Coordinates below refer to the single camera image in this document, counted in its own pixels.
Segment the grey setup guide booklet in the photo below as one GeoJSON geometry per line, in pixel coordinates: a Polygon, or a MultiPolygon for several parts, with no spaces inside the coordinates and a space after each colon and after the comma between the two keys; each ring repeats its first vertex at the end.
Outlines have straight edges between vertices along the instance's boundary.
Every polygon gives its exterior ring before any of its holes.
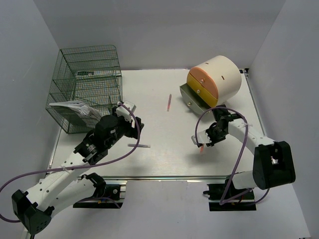
{"type": "Polygon", "coordinates": [[[60,116],[75,126],[94,128],[102,114],[82,101],[57,102],[49,104],[60,116]]]}

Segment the round white drawer organizer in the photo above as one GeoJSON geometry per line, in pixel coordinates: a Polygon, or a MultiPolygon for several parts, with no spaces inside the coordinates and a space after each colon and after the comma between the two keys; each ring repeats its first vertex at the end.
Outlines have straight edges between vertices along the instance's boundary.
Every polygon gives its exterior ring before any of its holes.
{"type": "Polygon", "coordinates": [[[225,103],[241,88],[239,68],[229,58],[218,55],[192,67],[186,83],[179,87],[183,101],[195,114],[225,103]]]}

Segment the purple pink pen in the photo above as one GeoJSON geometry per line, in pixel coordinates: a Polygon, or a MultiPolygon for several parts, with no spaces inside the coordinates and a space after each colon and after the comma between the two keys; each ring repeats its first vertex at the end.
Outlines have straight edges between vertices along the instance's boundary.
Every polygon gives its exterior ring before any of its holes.
{"type": "Polygon", "coordinates": [[[171,99],[172,99],[172,94],[170,94],[168,97],[168,103],[167,103],[167,109],[166,109],[167,112],[169,112],[169,110],[170,110],[171,99]]]}

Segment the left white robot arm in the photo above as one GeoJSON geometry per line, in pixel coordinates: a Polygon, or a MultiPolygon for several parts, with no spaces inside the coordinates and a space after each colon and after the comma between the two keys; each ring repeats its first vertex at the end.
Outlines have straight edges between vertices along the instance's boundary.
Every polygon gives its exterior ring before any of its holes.
{"type": "Polygon", "coordinates": [[[13,193],[12,207],[18,220],[33,236],[65,208],[82,200],[108,197],[105,180],[97,173],[85,172],[106,157],[123,136],[139,139],[143,127],[142,120],[129,113],[102,117],[60,167],[25,192],[13,193]]]}

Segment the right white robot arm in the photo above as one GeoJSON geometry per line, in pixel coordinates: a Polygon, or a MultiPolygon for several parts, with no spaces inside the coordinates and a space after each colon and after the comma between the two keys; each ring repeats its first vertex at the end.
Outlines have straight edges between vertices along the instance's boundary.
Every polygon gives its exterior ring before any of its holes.
{"type": "Polygon", "coordinates": [[[295,167],[287,142],[275,141],[260,134],[238,113],[230,113],[224,105],[213,110],[213,115],[215,123],[204,132],[207,146],[214,146],[231,135],[244,143],[253,154],[252,170],[235,173],[231,182],[226,184],[228,197],[238,198],[243,189],[266,190],[295,182],[295,167]]]}

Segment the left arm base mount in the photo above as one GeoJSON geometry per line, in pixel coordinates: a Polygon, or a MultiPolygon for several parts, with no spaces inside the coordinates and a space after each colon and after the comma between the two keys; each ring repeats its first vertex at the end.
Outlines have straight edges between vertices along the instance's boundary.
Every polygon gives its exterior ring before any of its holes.
{"type": "Polygon", "coordinates": [[[122,207],[126,193],[125,184],[107,182],[96,173],[82,175],[79,182],[86,181],[93,184],[93,195],[76,202],[73,208],[120,209],[122,207]]]}

